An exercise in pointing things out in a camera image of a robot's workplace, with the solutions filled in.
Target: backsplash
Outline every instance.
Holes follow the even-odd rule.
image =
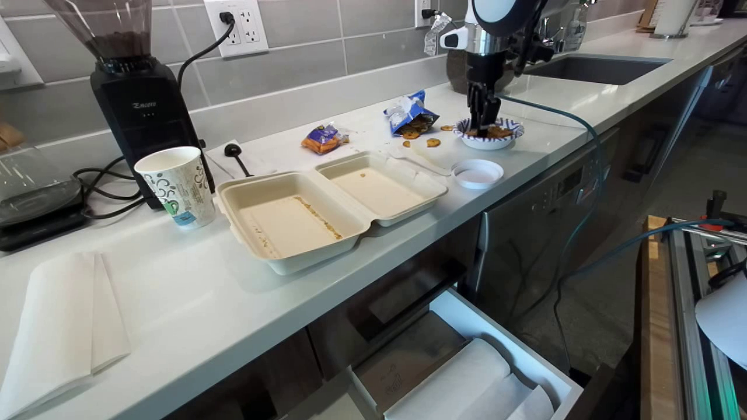
[[[631,11],[637,3],[601,0],[590,15]],[[466,14],[466,0],[440,0],[438,7],[455,18]],[[271,52],[232,61],[212,52],[194,63],[184,80],[189,110],[426,59],[426,29],[411,28],[411,0],[259,0],[259,10]],[[33,144],[105,130],[89,87],[93,59],[45,0],[0,0],[0,14],[47,82],[45,89],[0,92],[0,116]],[[159,61],[178,70],[210,42],[202,0],[154,0],[152,52]],[[342,111],[326,102],[309,106],[317,106],[317,113]]]

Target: blue packet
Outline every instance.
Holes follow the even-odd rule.
[[[414,130],[414,132],[428,132],[432,130],[440,113],[431,111],[426,106],[426,90],[417,90],[400,99],[396,106],[384,111],[390,120],[392,137]]]

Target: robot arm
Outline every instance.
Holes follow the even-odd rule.
[[[504,74],[506,61],[516,59],[515,73],[522,74],[530,56],[552,59],[538,42],[534,26],[546,0],[468,0],[466,26],[442,35],[445,48],[468,52],[468,104],[471,127],[489,137],[496,123],[499,98],[496,82]]]

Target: paper cup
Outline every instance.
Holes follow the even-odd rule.
[[[216,206],[198,146],[170,146],[147,153],[136,164],[136,172],[142,174],[182,230],[212,221]]]

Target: styrofoam takeout container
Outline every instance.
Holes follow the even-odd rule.
[[[392,225],[442,194],[432,174],[373,153],[218,189],[239,241],[281,274],[350,251],[372,221]]]

